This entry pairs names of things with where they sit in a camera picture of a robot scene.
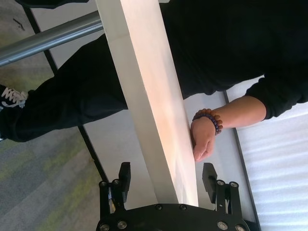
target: wooden board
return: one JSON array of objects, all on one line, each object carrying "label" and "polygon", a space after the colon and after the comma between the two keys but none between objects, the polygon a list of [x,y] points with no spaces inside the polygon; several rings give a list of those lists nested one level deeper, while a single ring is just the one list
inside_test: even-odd
[{"label": "wooden board", "polygon": [[189,123],[158,1],[96,3],[158,202],[198,206]]}]

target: metal rod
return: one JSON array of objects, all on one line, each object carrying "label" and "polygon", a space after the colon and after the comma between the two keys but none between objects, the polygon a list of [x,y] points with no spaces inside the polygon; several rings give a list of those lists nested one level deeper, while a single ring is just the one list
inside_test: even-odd
[{"label": "metal rod", "polygon": [[0,66],[102,30],[98,11],[0,48]]}]

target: black and white sneaker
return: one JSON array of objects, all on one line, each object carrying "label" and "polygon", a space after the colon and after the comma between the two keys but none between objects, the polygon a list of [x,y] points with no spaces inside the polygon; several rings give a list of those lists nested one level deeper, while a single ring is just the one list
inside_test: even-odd
[{"label": "black and white sneaker", "polygon": [[6,86],[0,85],[0,111],[4,107],[20,107],[25,106],[28,94],[25,92],[18,92],[14,89],[7,88]]}]

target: fingers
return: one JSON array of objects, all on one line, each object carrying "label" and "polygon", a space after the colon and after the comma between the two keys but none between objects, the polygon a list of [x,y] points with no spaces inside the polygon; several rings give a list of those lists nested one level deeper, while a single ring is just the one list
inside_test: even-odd
[{"label": "fingers", "polygon": [[193,149],[193,156],[195,161],[199,161],[202,158],[206,151],[207,143],[208,142],[196,143],[196,146]]},{"label": "fingers", "polygon": [[207,143],[206,151],[203,153],[198,161],[203,161],[205,158],[209,157],[214,151],[214,142],[210,141]]},{"label": "fingers", "polygon": [[205,141],[196,144],[193,150],[193,156],[195,161],[199,162],[209,157],[214,151],[214,141]]}]

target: floor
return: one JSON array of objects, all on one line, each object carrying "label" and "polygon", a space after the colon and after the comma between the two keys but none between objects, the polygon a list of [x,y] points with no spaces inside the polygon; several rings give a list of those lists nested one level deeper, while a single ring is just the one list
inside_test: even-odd
[{"label": "floor", "polygon": [[[15,1],[0,1],[0,47],[34,32]],[[52,77],[43,53],[0,68],[0,84],[35,89]],[[0,142],[0,230],[95,230],[99,174],[77,128]]]}]

